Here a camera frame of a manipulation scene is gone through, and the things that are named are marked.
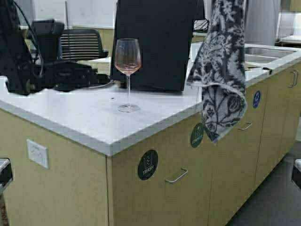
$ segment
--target sink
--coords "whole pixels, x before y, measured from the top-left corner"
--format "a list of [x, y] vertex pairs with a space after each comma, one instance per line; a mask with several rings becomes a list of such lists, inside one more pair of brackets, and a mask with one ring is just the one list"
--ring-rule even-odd
[[256, 56], [256, 55], [245, 54], [245, 61], [259, 63], [259, 64], [267, 64], [267, 63], [270, 63], [277, 59], [278, 58], [276, 58], [276, 57]]
[[296, 51], [247, 47], [245, 48], [245, 61], [266, 64], [294, 52]]
[[251, 48], [251, 47], [245, 48], [245, 54], [262, 56], [262, 57], [274, 57], [274, 58], [282, 58], [294, 52], [295, 51], [281, 50], [281, 49]]

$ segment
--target metal drawer handle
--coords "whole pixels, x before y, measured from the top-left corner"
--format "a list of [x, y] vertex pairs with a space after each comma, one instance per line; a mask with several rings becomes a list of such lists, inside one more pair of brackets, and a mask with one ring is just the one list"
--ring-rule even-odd
[[297, 73], [297, 77], [296, 77], [296, 82], [295, 82], [294, 86], [296, 86], [298, 84], [298, 78], [299, 78], [299, 71], [295, 70], [295, 72]]
[[251, 123], [251, 122], [247, 122], [247, 124], [248, 124], [248, 126], [247, 126], [246, 128], [244, 128], [244, 129], [239, 129], [239, 130], [241, 130], [241, 131], [246, 131], [248, 128], [250, 128], [251, 126], [253, 126], [253, 123]]
[[296, 71], [293, 71], [293, 72], [291, 72], [291, 73], [293, 73], [293, 84], [292, 85], [290, 85], [290, 86], [288, 86], [289, 88], [293, 88], [295, 85], [296, 85], [296, 75], [297, 75], [297, 72]]
[[168, 182], [168, 183], [170, 183], [170, 184], [174, 184], [175, 182], [177, 182], [179, 179], [181, 179], [182, 177], [184, 177], [188, 173], [187, 169], [181, 168], [181, 170], [183, 170], [184, 173], [182, 173], [182, 175], [180, 175], [177, 179], [175, 179], [175, 180], [167, 180], [167, 179], [165, 179], [165, 181]]

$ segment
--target electrical outlet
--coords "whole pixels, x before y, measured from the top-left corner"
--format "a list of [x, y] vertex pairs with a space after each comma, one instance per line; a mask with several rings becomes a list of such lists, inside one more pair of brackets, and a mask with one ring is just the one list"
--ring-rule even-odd
[[26, 141], [29, 159], [39, 164], [40, 166], [49, 169], [47, 148], [29, 139], [27, 139]]

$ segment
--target patterned towel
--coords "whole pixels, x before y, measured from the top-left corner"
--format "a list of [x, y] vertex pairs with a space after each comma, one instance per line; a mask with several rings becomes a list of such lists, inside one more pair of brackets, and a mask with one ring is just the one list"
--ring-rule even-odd
[[211, 25], [187, 83], [203, 87], [202, 121], [217, 143], [244, 116], [244, 0], [216, 0]]

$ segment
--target office chair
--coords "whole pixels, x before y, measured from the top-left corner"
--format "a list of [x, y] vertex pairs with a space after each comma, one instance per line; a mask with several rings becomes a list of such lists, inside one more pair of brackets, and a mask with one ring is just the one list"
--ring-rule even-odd
[[61, 35], [62, 60], [95, 60], [106, 58], [108, 54], [103, 49], [101, 37], [96, 30], [64, 30]]

